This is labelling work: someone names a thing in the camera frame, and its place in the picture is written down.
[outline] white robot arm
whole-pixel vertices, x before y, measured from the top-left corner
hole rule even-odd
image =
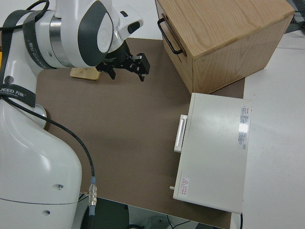
[[[43,11],[31,11],[46,3]],[[0,69],[0,228],[70,229],[81,185],[73,150],[45,131],[35,111],[37,76],[43,69],[97,67],[113,79],[113,68],[149,72],[143,53],[133,57],[125,39],[143,25],[131,7],[111,0],[48,0],[18,10],[5,20]],[[95,203],[92,173],[91,205]]]

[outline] metal connector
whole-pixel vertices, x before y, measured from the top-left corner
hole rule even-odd
[[[89,216],[95,215],[95,206],[97,203],[97,187],[95,184],[95,177],[92,177],[89,187]]]

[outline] wooden box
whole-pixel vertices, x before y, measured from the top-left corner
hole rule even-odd
[[[190,92],[209,94],[268,64],[294,9],[286,0],[156,0],[164,46]]]

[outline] brown mat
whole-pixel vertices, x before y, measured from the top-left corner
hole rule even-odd
[[[173,199],[169,186],[175,184],[180,157],[173,148],[191,95],[162,41],[129,39],[128,44],[133,54],[144,52],[150,61],[145,82],[126,70],[116,70],[114,81],[103,73],[97,82],[71,78],[71,69],[45,70],[38,77],[37,102],[87,145],[98,196],[229,228],[230,213]],[[242,97],[243,83],[215,94]],[[81,191],[87,191],[91,174],[83,149],[57,127],[48,130],[75,150],[83,169]]]

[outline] case handle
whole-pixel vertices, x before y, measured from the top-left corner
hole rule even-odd
[[[175,48],[173,47],[172,43],[171,43],[170,40],[167,38],[167,36],[166,36],[164,30],[163,30],[162,27],[161,27],[161,23],[164,22],[164,21],[165,21],[165,18],[161,18],[161,19],[158,20],[158,27],[159,27],[159,29],[160,29],[160,31],[161,31],[161,33],[162,33],[164,39],[166,40],[166,42],[168,43],[168,45],[170,46],[170,48],[171,48],[171,50],[172,50],[172,52],[173,52],[174,54],[178,55],[178,54],[183,53],[183,50],[182,50],[182,49],[180,49],[180,50],[175,50]]]
[[[178,131],[177,131],[177,137],[176,137],[176,142],[175,142],[175,147],[174,147],[174,151],[177,153],[181,153],[181,151],[182,151],[186,121],[187,121],[187,115],[182,114],[180,116],[180,122],[179,122],[179,127],[178,127]]]

